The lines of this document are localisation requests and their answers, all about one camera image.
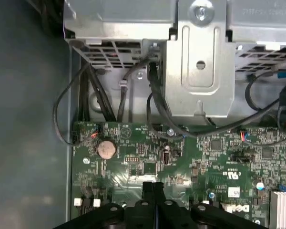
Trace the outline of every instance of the wire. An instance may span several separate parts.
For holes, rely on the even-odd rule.
[[[69,84],[67,85],[67,87],[62,91],[62,93],[58,96],[57,100],[54,103],[54,107],[53,107],[53,113],[52,113],[52,118],[53,118],[53,124],[54,124],[54,128],[55,128],[55,132],[56,135],[58,136],[58,138],[65,144],[69,145],[69,146],[79,146],[80,144],[87,142],[88,140],[90,140],[92,138],[92,136],[89,136],[87,138],[85,138],[83,141],[78,142],[78,143],[70,143],[67,142],[62,134],[61,131],[58,127],[58,121],[57,121],[57,109],[58,109],[58,105],[61,101],[61,99],[63,98],[63,96],[67,93],[67,91],[70,89],[70,87],[72,86],[72,84],[75,82],[75,80],[77,80],[80,75],[82,75],[82,73],[89,67],[90,63],[86,63],[77,73],[76,75],[71,79],[71,81],[69,82]]]
[[[216,135],[216,134],[224,132],[224,131],[235,129],[240,125],[248,124],[248,123],[264,116],[279,102],[279,100],[277,99],[277,100],[273,101],[271,104],[269,104],[268,106],[266,106],[265,108],[256,112],[255,114],[253,114],[247,118],[241,119],[237,122],[234,122],[234,123],[231,123],[231,124],[228,124],[225,126],[221,126],[221,127],[215,128],[215,129],[210,129],[210,130],[192,133],[192,132],[183,130],[180,127],[178,127],[172,121],[170,114],[168,114],[166,101],[163,98],[163,96],[161,95],[161,92],[159,91],[158,82],[157,82],[157,71],[156,71],[155,63],[150,64],[150,76],[151,76],[150,85],[151,85],[151,89],[152,89],[152,94],[153,94],[154,102],[156,104],[156,107],[157,107],[159,113],[162,115],[162,117],[164,118],[164,120],[168,124],[168,126],[171,127],[175,132],[182,134],[182,135],[185,135],[185,136],[188,136],[188,137],[197,138],[197,137],[208,136],[208,135]]]
[[[271,72],[265,72],[263,74],[260,74],[259,76],[256,76],[255,78],[253,78],[250,83],[247,85],[246,89],[245,89],[245,99],[247,104],[251,107],[251,109],[255,110],[255,111],[259,111],[261,108],[258,107],[252,100],[250,91],[251,91],[251,87],[254,84],[254,82],[259,79],[260,77],[267,77],[267,76],[271,76],[275,73],[284,73],[286,72],[286,70],[278,70],[278,71],[271,71]]]
[[[86,74],[81,75],[80,79],[80,91],[79,91],[79,108],[78,108],[78,120],[90,121],[89,114],[89,82]]]
[[[133,66],[123,77],[123,80],[129,80],[131,77],[132,73],[135,71],[143,68],[150,62],[150,59],[146,57],[143,59],[141,62],[137,63],[135,66]],[[125,103],[126,103],[126,96],[127,96],[127,87],[121,87],[121,98],[120,98],[120,105],[119,105],[119,110],[118,110],[118,115],[117,115],[117,120],[119,123],[123,121],[123,114],[124,114],[124,108],[125,108]]]
[[[159,133],[158,131],[156,131],[153,127],[153,124],[151,122],[151,116],[152,116],[152,112],[151,112],[151,98],[152,98],[153,94],[150,94],[147,98],[147,103],[146,103],[146,117],[147,117],[147,126],[149,128],[149,130],[157,137],[159,138],[163,138],[166,140],[181,140],[183,139],[183,136],[173,136],[173,137],[169,137],[166,135],[163,135],[161,133]]]
[[[99,94],[100,96],[100,99],[98,98],[98,101],[100,103],[100,100],[102,100],[102,103],[103,103],[103,106],[104,106],[104,109],[106,110],[106,113],[108,114],[109,116],[109,120],[110,122],[116,122],[116,119],[115,119],[115,116],[114,116],[114,113],[113,113],[113,110],[112,110],[112,107],[111,107],[111,104],[109,102],[109,99],[108,99],[108,96],[99,80],[99,78],[97,77],[96,75],[96,72],[95,72],[95,69],[90,65],[89,66],[89,77],[91,78],[90,81],[91,81],[91,84],[95,84],[97,90],[94,90],[95,93],[96,91],[98,91],[97,94]]]
[[[87,71],[86,71],[85,73],[88,74],[90,83],[91,83],[92,88],[93,88],[93,90],[94,90],[94,93],[95,93],[95,95],[96,95],[97,102],[98,102],[99,105],[100,105],[102,114],[103,114],[105,120],[106,120],[107,122],[109,122],[109,121],[111,120],[111,118],[110,118],[108,109],[107,109],[106,106],[105,106],[105,103],[104,103],[104,101],[103,101],[103,99],[102,99],[102,96],[101,96],[101,94],[100,94],[99,89],[98,89],[97,86],[96,86],[96,83],[95,83],[95,81],[94,81],[94,78],[93,78],[92,75],[89,74]]]
[[[216,126],[216,123],[211,118],[207,118],[206,116],[204,116],[204,120],[207,123],[207,125]]]
[[[281,114],[283,111],[283,107],[279,106],[278,110],[277,110],[277,119],[276,119],[276,124],[279,130],[283,130],[282,126],[281,126]]]

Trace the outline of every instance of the red wire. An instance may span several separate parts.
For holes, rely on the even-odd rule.
[[[96,133],[93,133],[92,135],[91,135],[91,138],[96,138],[96,136],[99,134],[99,132],[96,132]]]

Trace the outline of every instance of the green circuit board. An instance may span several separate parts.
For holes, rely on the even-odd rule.
[[[77,140],[97,127],[101,132],[95,139],[73,148],[72,202],[92,195],[126,206],[141,198],[144,181],[160,181],[166,198],[187,208],[200,201],[219,201],[227,211],[267,227],[270,191],[286,186],[286,143],[251,147],[238,131],[172,141],[156,137],[143,124],[89,122],[75,123]],[[167,131],[165,126],[156,128]],[[275,128],[248,127],[246,132],[248,141],[259,144],[284,137]],[[98,154],[104,140],[116,146],[111,159]],[[73,206],[71,217],[79,214],[79,207]]]

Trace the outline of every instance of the heatsink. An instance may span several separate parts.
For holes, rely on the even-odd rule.
[[[271,192],[269,229],[286,229],[286,192]]]

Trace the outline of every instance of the white label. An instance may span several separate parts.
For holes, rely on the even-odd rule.
[[[233,213],[233,212],[250,212],[250,206],[249,205],[235,205],[235,204],[223,204],[223,208],[225,211]]]
[[[240,188],[239,187],[229,187],[228,188],[228,197],[239,198],[240,197]]]
[[[80,207],[82,205],[82,198],[74,198],[74,206]]]
[[[238,174],[236,172],[228,172],[229,180],[238,180]]]
[[[100,199],[93,199],[93,206],[98,208],[101,206],[101,200]]]

